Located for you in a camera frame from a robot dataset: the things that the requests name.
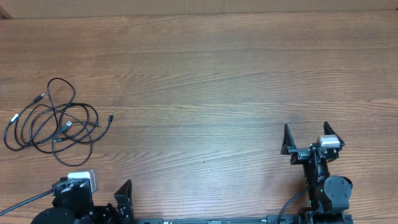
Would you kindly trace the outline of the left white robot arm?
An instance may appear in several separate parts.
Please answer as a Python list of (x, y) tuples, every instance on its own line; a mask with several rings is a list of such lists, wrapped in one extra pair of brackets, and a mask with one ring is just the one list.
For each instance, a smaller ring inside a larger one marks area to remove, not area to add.
[(125, 223), (136, 224), (132, 207), (132, 182), (125, 181), (114, 193), (117, 205), (96, 206), (89, 178), (61, 178), (53, 184), (52, 207), (40, 212), (31, 224)]

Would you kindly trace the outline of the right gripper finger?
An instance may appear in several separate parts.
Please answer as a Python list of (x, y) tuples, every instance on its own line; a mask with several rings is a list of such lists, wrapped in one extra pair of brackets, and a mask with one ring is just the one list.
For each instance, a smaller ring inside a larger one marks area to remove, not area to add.
[(290, 155), (296, 151), (296, 145), (294, 143), (294, 139), (290, 132), (289, 125), (287, 123), (284, 124), (284, 138), (282, 142), (282, 147), (280, 153), (282, 155)]
[(332, 129), (332, 127), (330, 126), (330, 124), (329, 124), (327, 121), (325, 121), (325, 122), (323, 123), (323, 129), (324, 129), (325, 135), (335, 135), (335, 136), (338, 138), (339, 142), (340, 142), (340, 146), (345, 146), (344, 140), (342, 140), (342, 139), (339, 137), (339, 135), (337, 135), (337, 134), (335, 133), (335, 131)]

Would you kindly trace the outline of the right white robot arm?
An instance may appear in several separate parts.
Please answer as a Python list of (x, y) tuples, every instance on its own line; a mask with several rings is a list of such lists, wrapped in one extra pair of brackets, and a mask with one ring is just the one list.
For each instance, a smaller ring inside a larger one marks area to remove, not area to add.
[[(306, 189), (290, 198), (281, 208), (277, 223), (353, 223), (351, 215), (345, 215), (349, 209), (353, 183), (343, 176), (331, 175), (328, 164), (339, 158), (339, 152), (345, 142), (331, 128), (323, 123), (324, 134), (307, 148), (298, 148), (288, 124), (284, 124), (284, 138), (280, 153), (290, 156), (292, 165), (301, 165), (304, 171)], [(308, 208), (297, 215), (284, 215), (286, 208), (299, 197), (308, 194)]]

